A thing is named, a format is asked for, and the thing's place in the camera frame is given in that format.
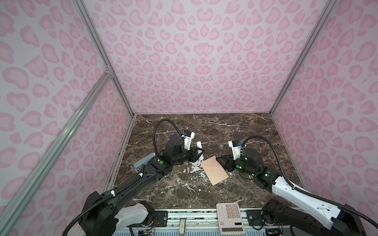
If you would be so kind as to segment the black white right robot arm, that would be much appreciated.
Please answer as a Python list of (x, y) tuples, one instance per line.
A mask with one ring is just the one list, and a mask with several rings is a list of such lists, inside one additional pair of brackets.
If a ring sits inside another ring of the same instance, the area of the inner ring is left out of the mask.
[(286, 224), (291, 229), (296, 228), (312, 236), (367, 235), (353, 208), (324, 200), (289, 183), (278, 171), (266, 166), (261, 154), (253, 148), (242, 150), (236, 157), (225, 155), (216, 157), (216, 160), (226, 171), (247, 174), (260, 189), (272, 192), (298, 207), (293, 209), (277, 200), (270, 200), (261, 210), (262, 221), (266, 224)]

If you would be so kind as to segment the peach pink envelope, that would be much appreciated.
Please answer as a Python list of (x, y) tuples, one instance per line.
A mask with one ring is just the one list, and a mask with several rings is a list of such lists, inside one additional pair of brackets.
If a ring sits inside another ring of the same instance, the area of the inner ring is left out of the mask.
[(202, 161), (201, 167), (213, 186), (228, 179), (228, 174), (222, 165), (216, 160), (215, 156)]

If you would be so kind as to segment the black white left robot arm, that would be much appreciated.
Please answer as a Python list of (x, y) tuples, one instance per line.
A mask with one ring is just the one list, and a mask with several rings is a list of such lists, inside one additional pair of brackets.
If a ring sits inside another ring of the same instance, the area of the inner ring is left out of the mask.
[(174, 166), (185, 162), (195, 163), (203, 153), (203, 148), (192, 148), (184, 138), (171, 138), (165, 149), (141, 165), (132, 178), (102, 194), (96, 191), (91, 193), (74, 222), (79, 224), (87, 236), (111, 236), (121, 224), (149, 225), (154, 210), (147, 202), (130, 207), (131, 212), (125, 217), (117, 215), (132, 198), (167, 176)]

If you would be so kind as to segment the white glue stick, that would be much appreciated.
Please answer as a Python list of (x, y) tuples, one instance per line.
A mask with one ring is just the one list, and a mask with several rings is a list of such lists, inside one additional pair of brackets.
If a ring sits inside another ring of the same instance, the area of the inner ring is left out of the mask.
[(196, 149), (197, 149), (198, 151), (201, 151), (201, 150), (202, 150), (202, 143), (201, 143), (200, 141), (197, 141), (197, 143), (196, 143)]

